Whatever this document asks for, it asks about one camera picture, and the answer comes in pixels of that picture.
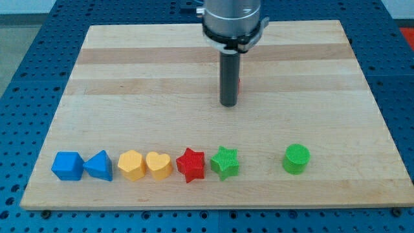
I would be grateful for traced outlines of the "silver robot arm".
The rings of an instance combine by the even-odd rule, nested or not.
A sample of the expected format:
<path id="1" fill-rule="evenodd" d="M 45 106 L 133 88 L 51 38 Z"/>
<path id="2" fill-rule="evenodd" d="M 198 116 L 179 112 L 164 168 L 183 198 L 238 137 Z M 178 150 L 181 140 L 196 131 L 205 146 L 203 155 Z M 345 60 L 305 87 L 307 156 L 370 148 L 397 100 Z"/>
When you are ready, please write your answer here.
<path id="1" fill-rule="evenodd" d="M 203 36 L 219 51 L 219 98 L 225 107 L 237 104 L 241 55 L 258 43 L 269 24 L 260 13 L 260 0 L 204 0 L 196 8 Z"/>

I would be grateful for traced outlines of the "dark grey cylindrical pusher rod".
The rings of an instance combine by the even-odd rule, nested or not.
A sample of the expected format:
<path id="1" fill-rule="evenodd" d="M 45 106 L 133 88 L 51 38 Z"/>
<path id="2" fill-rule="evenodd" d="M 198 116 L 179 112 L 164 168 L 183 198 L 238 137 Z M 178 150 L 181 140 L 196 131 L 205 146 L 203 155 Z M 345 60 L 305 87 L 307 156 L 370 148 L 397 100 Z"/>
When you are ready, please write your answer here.
<path id="1" fill-rule="evenodd" d="M 220 103 L 225 107 L 237 104 L 239 93 L 240 55 L 220 53 Z"/>

